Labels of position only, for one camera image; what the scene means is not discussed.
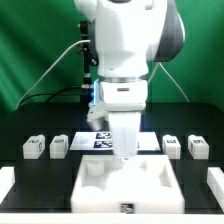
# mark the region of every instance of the white block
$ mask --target white block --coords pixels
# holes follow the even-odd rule
[[[43,135],[31,136],[23,145],[24,159],[38,159],[45,149],[45,137]]]
[[[209,157],[209,145],[202,136],[189,136],[188,150],[194,159],[208,159]]]
[[[0,204],[15,183],[14,167],[0,169]]]
[[[166,155],[84,155],[71,196],[73,213],[183,214],[184,207]]]
[[[50,158],[64,159],[68,151],[68,136],[55,136],[50,144]]]
[[[219,167],[209,167],[207,183],[224,212],[224,174]]]
[[[162,148],[169,159],[180,159],[181,146],[177,137],[170,135],[163,136]]]

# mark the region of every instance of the black label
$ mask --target black label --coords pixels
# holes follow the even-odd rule
[[[112,148],[112,141],[96,141],[94,143],[95,149],[106,149],[106,148]]]
[[[100,132],[96,134],[96,139],[111,139],[110,132]]]
[[[29,140],[28,143],[31,143],[31,144],[36,144],[37,142],[39,142],[39,140]]]
[[[172,144],[176,143],[175,140],[166,140],[166,142],[167,142],[167,143],[172,143]]]
[[[195,144],[204,143],[202,140],[193,140],[193,142],[194,142]]]
[[[126,214],[134,214],[135,213],[134,204],[122,203],[120,208],[121,208],[121,213],[126,213]]]
[[[56,139],[56,140],[54,141],[54,143],[63,143],[63,142],[64,142],[63,139]]]

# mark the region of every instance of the green backdrop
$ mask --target green backdrop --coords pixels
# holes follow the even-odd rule
[[[181,53],[164,66],[191,102],[212,103],[224,110],[224,0],[176,3],[186,42]],[[58,56],[80,40],[80,20],[84,17],[73,0],[0,0],[0,121]],[[32,94],[79,85],[82,75],[82,58],[73,50]],[[184,102],[161,69],[149,93],[148,101]]]

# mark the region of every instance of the white box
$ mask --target white box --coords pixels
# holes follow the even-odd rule
[[[70,150],[113,150],[110,132],[76,132]],[[160,151],[155,132],[140,132],[138,150]]]
[[[38,159],[45,149],[45,137],[43,135],[31,136],[23,145],[24,159]]]
[[[169,159],[180,159],[181,146],[177,137],[170,135],[163,136],[162,148]]]
[[[224,174],[219,167],[209,167],[207,183],[224,212]]]
[[[14,167],[0,169],[0,204],[15,183]]]
[[[68,151],[68,136],[55,136],[50,144],[50,158],[64,159]]]
[[[194,159],[208,159],[209,157],[209,145],[202,136],[189,136],[188,150]]]
[[[183,214],[185,201],[166,155],[83,156],[73,213]]]

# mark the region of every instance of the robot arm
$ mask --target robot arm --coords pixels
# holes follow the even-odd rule
[[[141,112],[148,96],[147,61],[169,61],[181,50],[184,28],[174,0],[75,0],[95,27],[99,58],[96,102],[88,122],[109,122],[114,154],[137,153]]]

